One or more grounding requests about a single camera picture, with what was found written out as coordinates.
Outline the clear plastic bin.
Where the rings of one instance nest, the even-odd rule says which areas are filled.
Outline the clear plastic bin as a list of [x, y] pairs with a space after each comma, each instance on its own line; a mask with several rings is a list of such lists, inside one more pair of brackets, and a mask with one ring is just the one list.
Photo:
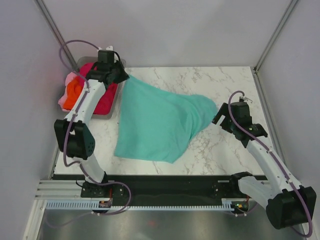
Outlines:
[[[87, 63], [94, 63], [98, 60], [97, 57], [90, 57], [90, 56], [85, 56], [85, 57], [82, 57], [78, 60], [77, 62], [77, 66], [80, 68], [82, 67], [84, 64], [87, 64]], [[112, 104], [112, 107], [111, 107], [111, 112], [108, 114], [108, 115], [96, 115], [96, 114], [93, 114], [93, 117], [96, 118], [96, 119], [106, 119], [106, 120], [109, 120], [114, 111], [115, 111], [115, 106], [116, 106], [116, 102], [117, 102], [117, 99], [118, 99], [118, 95], [119, 95], [119, 92], [122, 88], [122, 83], [119, 83], [118, 84], [118, 88], [117, 88], [117, 91], [116, 91], [116, 94], [115, 94], [115, 98], [114, 98], [114, 102]], [[69, 112], [70, 110], [65, 110], [63, 108], [61, 108], [62, 111], [64, 112]]]

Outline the teal t shirt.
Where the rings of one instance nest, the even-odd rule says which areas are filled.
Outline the teal t shirt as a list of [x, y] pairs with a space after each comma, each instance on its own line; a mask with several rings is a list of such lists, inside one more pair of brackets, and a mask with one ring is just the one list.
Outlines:
[[114, 155], [172, 164], [217, 112], [206, 96], [165, 91], [131, 76], [122, 90]]

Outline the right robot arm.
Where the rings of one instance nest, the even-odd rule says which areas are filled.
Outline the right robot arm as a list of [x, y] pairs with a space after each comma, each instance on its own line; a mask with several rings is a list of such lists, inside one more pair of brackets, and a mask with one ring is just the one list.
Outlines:
[[265, 209], [269, 222], [277, 230], [311, 224], [316, 192], [311, 186], [304, 187], [281, 161], [263, 126], [252, 122], [249, 105], [243, 100], [223, 103], [213, 124], [218, 124], [221, 117], [224, 117], [219, 124], [221, 128], [242, 143], [268, 180], [265, 185], [249, 172], [233, 174], [230, 193], [235, 197], [243, 194], [251, 197]]

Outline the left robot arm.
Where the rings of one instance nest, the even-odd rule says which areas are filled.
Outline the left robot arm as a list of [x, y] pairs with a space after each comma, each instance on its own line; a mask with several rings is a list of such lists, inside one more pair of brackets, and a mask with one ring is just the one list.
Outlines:
[[86, 181], [93, 183], [92, 191], [99, 197], [109, 193], [110, 185], [105, 180], [106, 172], [95, 157], [96, 141], [88, 125], [109, 86], [122, 83], [128, 78], [119, 54], [113, 49], [99, 49], [97, 61], [87, 75], [82, 77], [84, 86], [74, 106], [64, 119], [57, 119], [54, 123], [64, 166], [68, 168], [78, 165]]

